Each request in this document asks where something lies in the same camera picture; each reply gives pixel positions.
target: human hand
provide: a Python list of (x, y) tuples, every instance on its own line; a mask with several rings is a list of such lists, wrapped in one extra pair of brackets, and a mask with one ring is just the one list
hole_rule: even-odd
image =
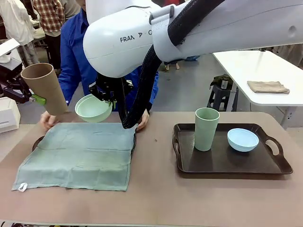
[(149, 117), (150, 117), (150, 115), (148, 114), (147, 110), (144, 110), (144, 113), (141, 117), (141, 121), (140, 121), (136, 131), (140, 131), (147, 125)]
[(40, 123), (47, 130), (55, 126), (58, 122), (58, 117), (50, 115), (47, 111), (41, 114)]

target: beige folded cloth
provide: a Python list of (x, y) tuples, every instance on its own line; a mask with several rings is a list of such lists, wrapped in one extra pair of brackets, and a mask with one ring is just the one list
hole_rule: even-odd
[(289, 89), (285, 88), (279, 81), (247, 81), (247, 84), (255, 93), (289, 94)]

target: gray floor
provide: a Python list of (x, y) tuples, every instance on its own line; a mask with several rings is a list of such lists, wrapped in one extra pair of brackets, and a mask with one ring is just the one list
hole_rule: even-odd
[[(39, 51), (39, 57), (42, 61), (47, 61), (44, 51)], [(206, 106), (210, 95), (209, 84), (215, 76), (225, 73), (211, 54), (201, 56), (194, 62), (182, 61), (179, 65), (180, 70), (171, 66), (169, 72), (160, 72), (159, 92), (152, 111), (195, 111), (197, 108)], [(69, 106), (71, 111), (81, 97), (83, 97), (83, 91), (80, 85)], [(37, 103), (19, 104), (18, 107), (21, 113), (21, 124), (37, 123), (44, 111), (44, 108)], [(283, 117), (276, 107), (251, 105), (251, 110), (269, 113), (278, 122)], [(241, 92), (239, 92), (238, 111), (250, 111), (250, 103)], [(303, 111), (299, 109), (291, 120), (290, 126), (303, 126), (302, 116)]]

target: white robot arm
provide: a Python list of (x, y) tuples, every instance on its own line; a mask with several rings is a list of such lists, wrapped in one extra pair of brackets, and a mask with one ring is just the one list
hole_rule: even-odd
[(303, 43), (303, 0), (225, 0), (174, 51), (161, 44), (165, 34), (153, 33), (168, 18), (166, 13), (170, 13), (171, 23), (188, 2), (164, 9), (150, 0), (129, 0), (123, 4), (111, 2), (119, 7), (107, 9), (96, 6), (102, 1), (87, 0), (90, 26), (83, 47), (92, 67), (111, 78), (123, 77), (141, 65), (152, 45), (162, 61), (171, 61), (213, 52)]

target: black pants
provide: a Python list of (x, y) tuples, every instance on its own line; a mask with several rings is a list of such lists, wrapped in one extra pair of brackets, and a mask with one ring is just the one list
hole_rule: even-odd
[(51, 55), (51, 64), (56, 70), (61, 68), (60, 42), (61, 35), (52, 37), (45, 34), (45, 43), (48, 45), (48, 51)]

